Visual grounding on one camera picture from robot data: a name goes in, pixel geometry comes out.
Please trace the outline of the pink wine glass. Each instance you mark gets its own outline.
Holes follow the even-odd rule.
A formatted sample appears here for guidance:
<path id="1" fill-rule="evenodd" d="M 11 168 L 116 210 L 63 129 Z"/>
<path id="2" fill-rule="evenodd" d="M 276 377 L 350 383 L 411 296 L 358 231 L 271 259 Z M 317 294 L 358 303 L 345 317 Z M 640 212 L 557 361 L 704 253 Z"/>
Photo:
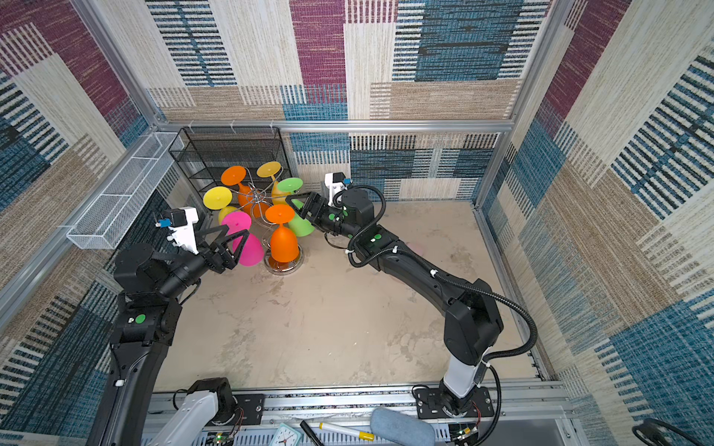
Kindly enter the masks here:
<path id="1" fill-rule="evenodd" d="M 252 223 L 253 220 L 249 217 L 249 214 L 243 211 L 232 212 L 222 220 L 222 224 L 229 227 L 228 234 L 241 232 L 241 230 L 248 231 L 247 241 L 239 258 L 239 264 L 245 267 L 258 265 L 264 257 L 264 249 L 261 242 L 256 235 L 250 232 Z"/>

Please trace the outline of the chrome wine glass rack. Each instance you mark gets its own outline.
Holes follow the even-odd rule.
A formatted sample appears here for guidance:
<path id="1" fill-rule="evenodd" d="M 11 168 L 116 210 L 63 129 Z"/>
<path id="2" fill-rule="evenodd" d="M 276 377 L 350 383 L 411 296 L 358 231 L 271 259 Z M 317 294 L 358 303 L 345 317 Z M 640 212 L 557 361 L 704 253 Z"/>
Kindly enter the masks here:
<path id="1" fill-rule="evenodd" d="M 303 181 L 300 178 L 280 180 L 273 184 L 268 199 L 256 198 L 249 202 L 251 217 L 270 224 L 273 228 L 264 263 L 275 274 L 288 274 L 295 271 L 302 261 L 298 236 L 294 232 L 294 225 L 299 221 L 299 215 L 286 200 L 302 186 Z"/>

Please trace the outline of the orange front wine glass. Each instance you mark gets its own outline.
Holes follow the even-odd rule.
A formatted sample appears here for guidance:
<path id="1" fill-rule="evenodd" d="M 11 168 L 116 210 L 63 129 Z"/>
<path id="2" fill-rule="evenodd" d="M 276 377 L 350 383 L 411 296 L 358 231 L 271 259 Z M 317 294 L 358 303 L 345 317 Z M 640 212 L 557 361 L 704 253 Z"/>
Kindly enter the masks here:
<path id="1" fill-rule="evenodd" d="M 287 204 L 274 204 L 266 212 L 266 219 L 277 225 L 270 241 L 271 257 L 277 262 L 289 263 L 299 257 L 297 236 L 287 226 L 294 217 L 294 210 Z"/>

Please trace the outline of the orange wine glass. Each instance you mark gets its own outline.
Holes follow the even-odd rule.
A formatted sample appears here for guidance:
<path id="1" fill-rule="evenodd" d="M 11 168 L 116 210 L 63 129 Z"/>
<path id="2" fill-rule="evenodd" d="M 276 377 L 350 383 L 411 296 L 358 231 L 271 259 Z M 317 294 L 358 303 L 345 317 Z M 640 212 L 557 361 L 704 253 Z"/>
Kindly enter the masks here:
<path id="1" fill-rule="evenodd" d="M 274 204 L 266 212 L 266 219 L 277 225 L 270 241 L 271 257 L 277 262 L 289 263 L 299 257 L 297 236 L 287 226 L 294 217 L 294 210 L 287 204 Z"/>
<path id="2" fill-rule="evenodd" d="M 264 219 L 270 204 L 262 191 L 248 185 L 247 176 L 245 167 L 235 165 L 222 173 L 221 183 L 234 192 L 239 210 L 251 215 L 253 219 Z"/>

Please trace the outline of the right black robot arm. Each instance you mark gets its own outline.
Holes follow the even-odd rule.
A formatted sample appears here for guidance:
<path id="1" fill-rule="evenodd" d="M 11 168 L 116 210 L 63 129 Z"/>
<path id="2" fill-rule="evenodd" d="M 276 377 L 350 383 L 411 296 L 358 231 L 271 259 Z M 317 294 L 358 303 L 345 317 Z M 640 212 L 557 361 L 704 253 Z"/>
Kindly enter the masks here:
<path id="1" fill-rule="evenodd" d="M 319 193 L 294 193 L 286 203 L 321 232 L 344 236 L 346 256 L 355 269 L 371 267 L 403 282 L 444 316 L 444 345 L 451 358 L 440 383 L 444 412 L 461 417 L 472 408 L 476 388 L 496 359 L 528 353 L 537 343 L 537 326 L 516 302 L 494 293 L 482 281 L 468 282 L 422 258 L 380 221 L 387 203 L 375 210 L 371 199 L 382 191 L 369 185 L 347 187 L 327 199 Z M 506 306 L 526 323 L 528 338 L 514 349 L 495 351 Z"/>

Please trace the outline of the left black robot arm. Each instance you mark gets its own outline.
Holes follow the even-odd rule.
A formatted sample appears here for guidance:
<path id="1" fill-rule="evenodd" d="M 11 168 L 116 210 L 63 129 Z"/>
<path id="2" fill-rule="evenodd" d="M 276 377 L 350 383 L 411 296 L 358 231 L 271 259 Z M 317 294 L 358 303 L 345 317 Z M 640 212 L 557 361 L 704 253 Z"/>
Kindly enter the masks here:
<path id="1" fill-rule="evenodd" d="M 208 243 L 197 235 L 196 252 L 157 251 L 148 243 L 123 250 L 116 258 L 115 280 L 122 291 L 110 336 L 110 373 L 93 427 L 90 445 L 138 445 L 154 384 L 171 347 L 182 302 L 208 271 L 234 269 L 247 243 L 248 230 L 214 228 Z"/>

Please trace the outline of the green wine glass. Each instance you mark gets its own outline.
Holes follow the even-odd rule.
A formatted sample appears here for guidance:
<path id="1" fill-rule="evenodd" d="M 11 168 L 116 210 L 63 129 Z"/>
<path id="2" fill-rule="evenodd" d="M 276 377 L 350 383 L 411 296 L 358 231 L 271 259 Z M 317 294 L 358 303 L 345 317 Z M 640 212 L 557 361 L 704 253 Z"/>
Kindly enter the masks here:
<path id="1" fill-rule="evenodd" d="M 284 196 L 297 193 L 302 186 L 303 181 L 300 178 L 287 178 L 277 184 L 278 191 Z M 308 220 L 302 219 L 299 215 L 295 215 L 288 223 L 288 227 L 299 238 L 307 237 L 314 232 L 312 224 Z"/>

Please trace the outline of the orange back wine glass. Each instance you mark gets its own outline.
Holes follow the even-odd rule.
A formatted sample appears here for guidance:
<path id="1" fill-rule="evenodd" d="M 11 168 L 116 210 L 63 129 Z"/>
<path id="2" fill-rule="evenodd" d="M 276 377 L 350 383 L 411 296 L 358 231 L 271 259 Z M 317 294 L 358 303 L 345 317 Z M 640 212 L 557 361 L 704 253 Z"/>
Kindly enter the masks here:
<path id="1" fill-rule="evenodd" d="M 247 176 L 245 167 L 235 165 L 222 173 L 221 183 L 234 192 L 239 210 L 251 215 L 253 219 L 264 219 L 270 204 L 262 191 L 248 185 Z"/>

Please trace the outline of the amber yellow wine glass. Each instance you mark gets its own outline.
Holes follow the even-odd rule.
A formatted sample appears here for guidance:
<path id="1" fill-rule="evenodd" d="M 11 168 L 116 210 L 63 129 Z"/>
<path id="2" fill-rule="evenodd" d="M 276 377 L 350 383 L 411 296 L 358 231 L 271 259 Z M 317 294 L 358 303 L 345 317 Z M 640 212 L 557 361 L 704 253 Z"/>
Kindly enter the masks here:
<path id="1" fill-rule="evenodd" d="M 283 167 L 277 161 L 270 161 L 268 163 L 265 163 L 261 165 L 257 170 L 257 174 L 260 178 L 269 178 L 271 180 L 269 190 L 271 193 L 271 200 L 273 201 L 273 204 L 286 204 L 287 193 L 283 193 L 278 188 L 279 177 L 281 176 L 282 171 Z"/>

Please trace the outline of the pink glasses case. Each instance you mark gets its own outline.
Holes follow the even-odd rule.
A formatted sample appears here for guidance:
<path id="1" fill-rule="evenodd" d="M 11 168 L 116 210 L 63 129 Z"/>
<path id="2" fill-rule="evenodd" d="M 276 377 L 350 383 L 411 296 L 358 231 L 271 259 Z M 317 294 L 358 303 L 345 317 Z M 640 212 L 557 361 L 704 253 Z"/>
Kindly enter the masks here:
<path id="1" fill-rule="evenodd" d="M 409 249 L 411 249 L 416 255 L 418 256 L 424 256 L 425 254 L 425 247 L 421 245 L 420 243 L 407 243 L 406 244 Z"/>

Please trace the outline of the black pen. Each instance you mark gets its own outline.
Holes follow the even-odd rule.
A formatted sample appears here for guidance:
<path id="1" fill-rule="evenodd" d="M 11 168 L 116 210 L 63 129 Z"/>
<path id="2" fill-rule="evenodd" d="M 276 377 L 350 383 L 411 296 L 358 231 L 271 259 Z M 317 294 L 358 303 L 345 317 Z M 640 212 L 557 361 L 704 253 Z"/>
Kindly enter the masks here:
<path id="1" fill-rule="evenodd" d="M 317 436 L 317 434 L 313 431 L 313 429 L 309 426 L 309 424 L 306 420 L 302 420 L 299 423 L 299 426 L 305 433 L 306 437 L 310 440 L 310 442 L 314 446 L 325 446 L 325 444 L 323 444 L 323 442 L 320 440 L 320 438 Z"/>

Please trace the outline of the blue grey cloth pouch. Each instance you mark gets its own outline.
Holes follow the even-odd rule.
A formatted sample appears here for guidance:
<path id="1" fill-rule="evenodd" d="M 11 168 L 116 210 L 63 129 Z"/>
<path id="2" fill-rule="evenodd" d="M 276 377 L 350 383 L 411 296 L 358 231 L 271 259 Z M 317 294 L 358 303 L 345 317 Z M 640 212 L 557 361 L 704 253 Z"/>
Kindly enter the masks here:
<path id="1" fill-rule="evenodd" d="M 436 443 L 431 425 L 386 408 L 372 412 L 370 427 L 377 437 L 403 446 L 435 446 Z"/>

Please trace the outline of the white mesh wall basket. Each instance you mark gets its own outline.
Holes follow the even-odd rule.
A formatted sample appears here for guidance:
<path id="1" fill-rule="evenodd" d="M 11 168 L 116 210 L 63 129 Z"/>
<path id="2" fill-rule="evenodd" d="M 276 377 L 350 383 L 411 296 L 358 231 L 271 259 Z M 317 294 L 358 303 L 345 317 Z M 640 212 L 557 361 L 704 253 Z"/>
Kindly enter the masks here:
<path id="1" fill-rule="evenodd" d="M 170 132 L 143 139 L 70 228 L 67 239 L 83 250 L 115 249 L 173 164 L 169 149 L 176 141 Z"/>

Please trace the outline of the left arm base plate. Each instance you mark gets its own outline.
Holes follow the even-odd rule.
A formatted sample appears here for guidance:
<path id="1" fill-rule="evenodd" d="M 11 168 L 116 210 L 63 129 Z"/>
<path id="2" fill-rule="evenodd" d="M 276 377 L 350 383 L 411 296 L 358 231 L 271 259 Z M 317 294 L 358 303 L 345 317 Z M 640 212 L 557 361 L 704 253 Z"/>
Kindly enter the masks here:
<path id="1" fill-rule="evenodd" d="M 233 395 L 229 401 L 225 426 L 258 426 L 264 413 L 266 395 L 262 393 Z"/>

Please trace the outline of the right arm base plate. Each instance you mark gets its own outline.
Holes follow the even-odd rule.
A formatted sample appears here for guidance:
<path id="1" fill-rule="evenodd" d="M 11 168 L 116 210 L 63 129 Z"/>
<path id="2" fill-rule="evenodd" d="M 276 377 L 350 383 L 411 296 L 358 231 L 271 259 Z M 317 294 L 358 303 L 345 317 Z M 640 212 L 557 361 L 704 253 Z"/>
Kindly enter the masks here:
<path id="1" fill-rule="evenodd" d="M 417 385 L 411 388 L 418 418 L 484 418 L 495 415 L 495 399 L 484 387 L 475 387 L 464 398 L 458 398 L 447 388 Z"/>

